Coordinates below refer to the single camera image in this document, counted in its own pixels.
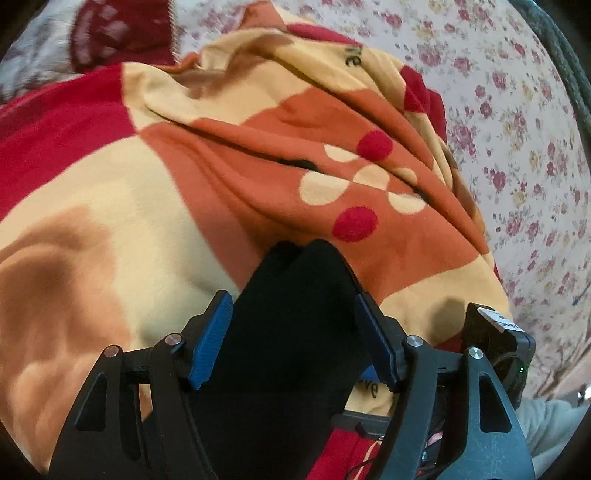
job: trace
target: orange blanket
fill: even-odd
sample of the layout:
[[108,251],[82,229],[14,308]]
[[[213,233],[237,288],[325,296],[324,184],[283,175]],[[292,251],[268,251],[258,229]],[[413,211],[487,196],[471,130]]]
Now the orange blanket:
[[334,243],[433,345],[469,301],[509,315],[442,114],[396,58],[268,2],[178,67],[124,63],[1,110],[0,419],[19,447],[46,468],[105,346],[237,296],[281,240]]

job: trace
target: black cloth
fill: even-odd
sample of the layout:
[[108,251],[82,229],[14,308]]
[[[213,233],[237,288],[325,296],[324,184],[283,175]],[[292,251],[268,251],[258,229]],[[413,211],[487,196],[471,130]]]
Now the black cloth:
[[275,246],[237,299],[211,379],[190,398],[220,480],[303,479],[371,363],[359,286],[325,241]]

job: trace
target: cream circle pattern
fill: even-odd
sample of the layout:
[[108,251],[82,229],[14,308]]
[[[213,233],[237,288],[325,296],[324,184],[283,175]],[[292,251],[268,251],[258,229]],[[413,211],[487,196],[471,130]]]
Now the cream circle pattern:
[[406,193],[388,192],[388,200],[394,210],[405,215],[418,213],[424,209],[426,205],[422,198],[407,195]]
[[328,205],[344,194],[347,187],[348,180],[309,171],[300,180],[300,198],[308,205]]
[[367,165],[360,169],[353,178],[355,183],[374,187],[378,190],[387,190],[390,183],[390,175],[378,165]]
[[408,183],[411,187],[416,187],[418,183],[417,174],[408,167],[395,167],[392,173],[399,179]]
[[348,161],[355,160],[358,157],[357,153],[343,150],[342,148],[335,147],[334,145],[324,144],[324,152],[328,157],[332,158],[332,160],[341,163],[346,163]]

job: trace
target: metal pin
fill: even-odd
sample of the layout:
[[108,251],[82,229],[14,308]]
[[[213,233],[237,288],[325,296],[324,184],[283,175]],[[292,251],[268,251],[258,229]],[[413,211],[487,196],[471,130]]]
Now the metal pin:
[[119,353],[119,347],[117,345],[109,345],[103,350],[103,355],[107,358],[113,358]]
[[468,353],[470,354],[470,356],[472,358],[475,358],[476,360],[480,360],[484,356],[484,353],[482,353],[482,350],[480,350],[478,347],[475,347],[475,346],[471,346],[468,349]]
[[410,346],[421,346],[423,344],[423,339],[418,335],[409,335],[407,336],[407,343]]
[[171,333],[170,335],[167,335],[166,338],[164,339],[164,341],[166,342],[166,345],[170,345],[170,346],[178,345],[182,340],[183,340],[183,337],[181,336],[180,333]]

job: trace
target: floral bedsheet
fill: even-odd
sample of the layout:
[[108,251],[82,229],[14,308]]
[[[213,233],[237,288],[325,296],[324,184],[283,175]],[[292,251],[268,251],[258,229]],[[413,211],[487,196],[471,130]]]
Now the floral bedsheet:
[[[183,56],[231,30],[248,0],[174,2]],[[82,3],[51,0],[31,21],[0,64],[0,104],[74,76],[67,37]],[[573,306],[591,280],[589,166],[560,77],[519,13],[508,0],[275,3],[404,59],[441,93],[514,316],[538,342],[525,394],[591,381],[591,291]]]

